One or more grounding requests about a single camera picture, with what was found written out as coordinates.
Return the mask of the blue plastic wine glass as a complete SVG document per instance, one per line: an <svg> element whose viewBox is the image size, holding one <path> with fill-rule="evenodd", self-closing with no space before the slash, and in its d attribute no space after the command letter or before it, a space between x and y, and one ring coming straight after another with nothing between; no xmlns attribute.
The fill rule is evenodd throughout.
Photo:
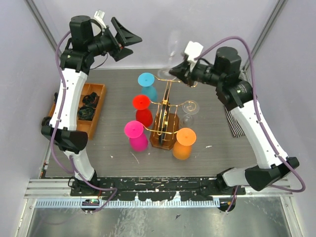
<svg viewBox="0 0 316 237"><path fill-rule="evenodd" d="M157 90L154 87L155 77L151 73L142 73L138 77L138 84L142 87L141 94L149 97L152 102L157 102Z"/></svg>

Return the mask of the red plastic wine glass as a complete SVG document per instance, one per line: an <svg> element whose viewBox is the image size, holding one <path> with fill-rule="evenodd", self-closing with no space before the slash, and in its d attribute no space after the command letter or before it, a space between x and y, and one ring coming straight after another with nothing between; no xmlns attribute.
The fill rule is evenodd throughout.
<svg viewBox="0 0 316 237"><path fill-rule="evenodd" d="M137 95L132 100L132 105L136 109L136 120L145 127L150 127L153 122L153 116L149 110L150 104L149 97L144 94Z"/></svg>

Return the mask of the striped cloth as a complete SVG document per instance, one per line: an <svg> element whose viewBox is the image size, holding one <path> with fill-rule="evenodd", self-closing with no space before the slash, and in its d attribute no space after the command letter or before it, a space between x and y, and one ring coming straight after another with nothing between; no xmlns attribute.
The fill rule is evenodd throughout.
<svg viewBox="0 0 316 237"><path fill-rule="evenodd" d="M232 116L231 112L224 107L225 116L228 121L228 125L231 131L231 134L234 138L239 138L242 136L245 136L245 133L241 127L241 125L238 123L238 121Z"/></svg>

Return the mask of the wooden compartment tray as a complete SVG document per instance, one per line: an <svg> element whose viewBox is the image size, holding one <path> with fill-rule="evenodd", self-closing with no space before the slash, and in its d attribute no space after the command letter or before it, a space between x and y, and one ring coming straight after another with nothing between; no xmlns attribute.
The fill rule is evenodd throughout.
<svg viewBox="0 0 316 237"><path fill-rule="evenodd" d="M92 121L85 121L85 120L79 120L78 119L78 110L82 106L86 106L82 103L82 99L84 96L91 94L92 92L96 92L99 96L99 102L97 106L95 107L95 115ZM86 83L83 86L83 89L81 91L80 99L79 99L79 106L76 111L76 119L77 119L77 130L86 132L88 135L88 139L92 140L94 137L94 133L98 124L99 116L102 111L105 95L106 95L107 89L104 84L97 84L97 83Z"/></svg>

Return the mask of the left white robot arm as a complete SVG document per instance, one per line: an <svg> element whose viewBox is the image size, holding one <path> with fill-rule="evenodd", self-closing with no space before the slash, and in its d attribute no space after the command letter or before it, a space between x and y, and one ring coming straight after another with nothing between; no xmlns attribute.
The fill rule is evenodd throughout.
<svg viewBox="0 0 316 237"><path fill-rule="evenodd" d="M115 17L111 18L117 32L113 35L104 23L104 15L98 10L92 18L86 15L71 18L67 32L70 38L64 51L55 54L61 82L54 114L49 124L41 128L50 146L56 145L69 159L73 170L66 172L74 174L72 189L86 196L98 194L101 188L86 151L88 134L77 130L83 86L95 57L108 54L117 62L133 54L128 46L142 42Z"/></svg>

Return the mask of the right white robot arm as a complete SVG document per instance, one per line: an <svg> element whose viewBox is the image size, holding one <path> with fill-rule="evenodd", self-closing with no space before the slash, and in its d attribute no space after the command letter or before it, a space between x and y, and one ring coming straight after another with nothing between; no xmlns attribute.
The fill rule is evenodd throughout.
<svg viewBox="0 0 316 237"><path fill-rule="evenodd" d="M217 174L217 190L228 194L234 186L250 186L256 191L272 185L299 166L279 147L264 119L260 105L253 99L253 89L240 76L241 57L233 47L217 49L214 64L203 64L197 57L203 46L190 41L184 50L184 61L169 73L192 87L195 82L214 86L216 95L244 131L256 157L253 167L230 168Z"/></svg>

